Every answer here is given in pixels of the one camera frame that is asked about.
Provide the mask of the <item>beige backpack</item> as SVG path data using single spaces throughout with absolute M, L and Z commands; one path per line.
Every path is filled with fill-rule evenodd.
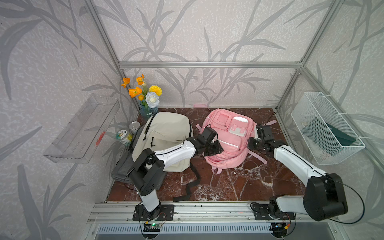
M 193 136 L 193 129 L 188 117 L 170 113 L 159 112 L 147 121 L 138 133 L 138 139 L 133 150 L 133 161 L 138 160 L 143 150 L 149 148 L 152 151 L 165 150 L 176 145 L 182 144 L 185 139 Z M 178 163 L 164 168 L 160 174 L 160 179 L 156 180 L 156 190 L 159 190 L 168 172 L 181 173 L 191 166 L 191 158 L 181 160 Z M 191 188 L 186 195 L 174 197 L 174 202 L 188 201 L 191 198 Z

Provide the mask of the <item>grey backpack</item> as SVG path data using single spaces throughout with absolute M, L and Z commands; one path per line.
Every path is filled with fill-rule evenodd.
M 134 161 L 133 161 L 133 150 L 138 142 L 138 138 L 140 134 L 142 133 L 144 129 L 144 126 L 141 126 L 136 135 L 133 137 L 133 141 L 131 142 L 128 150 L 124 150 L 123 154 L 118 161 L 116 167 L 111 173 L 111 177 L 114 181 L 131 184 L 132 182 L 128 177 L 126 177 L 128 170 L 132 167 Z

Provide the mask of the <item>pink backpack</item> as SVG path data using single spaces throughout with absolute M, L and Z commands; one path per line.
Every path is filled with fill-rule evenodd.
M 212 157 L 205 155 L 206 162 L 212 166 L 213 174 L 218 175 L 224 169 L 238 167 L 248 155 L 267 164 L 267 160 L 248 148 L 248 140 L 257 139 L 257 126 L 251 118 L 225 109 L 210 112 L 202 126 L 196 125 L 200 133 L 207 127 L 218 133 L 217 140 L 223 152 Z

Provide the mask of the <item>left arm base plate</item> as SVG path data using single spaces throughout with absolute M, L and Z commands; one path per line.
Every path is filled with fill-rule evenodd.
M 135 206 L 133 221 L 172 221 L 174 217 L 174 205 L 160 204 L 152 212 L 149 212 L 143 204 Z

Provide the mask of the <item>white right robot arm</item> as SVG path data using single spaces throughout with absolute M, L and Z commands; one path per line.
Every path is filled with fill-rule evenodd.
M 249 138 L 248 147 L 252 151 L 262 151 L 272 155 L 294 173 L 306 187 L 303 196 L 272 197 L 267 207 L 271 218 L 277 219 L 284 213 L 299 213 L 319 222 L 348 212 L 341 177 L 317 168 L 284 141 L 276 140 L 270 126 L 255 126 Z

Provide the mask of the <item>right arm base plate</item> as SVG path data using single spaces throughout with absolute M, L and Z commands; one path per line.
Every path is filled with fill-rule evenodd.
M 250 208 L 254 213 L 255 220 L 266 221 L 291 221 L 295 220 L 295 214 L 291 212 L 282 212 L 273 204 L 250 203 Z

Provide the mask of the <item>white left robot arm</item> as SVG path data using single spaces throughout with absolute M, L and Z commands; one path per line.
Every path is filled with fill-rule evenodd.
M 206 127 L 196 138 L 189 137 L 174 147 L 159 151 L 149 148 L 143 150 L 129 169 L 127 177 L 139 193 L 147 218 L 154 220 L 161 214 L 156 186 L 166 167 L 199 154 L 211 157 L 222 152 L 218 133 L 211 127 Z

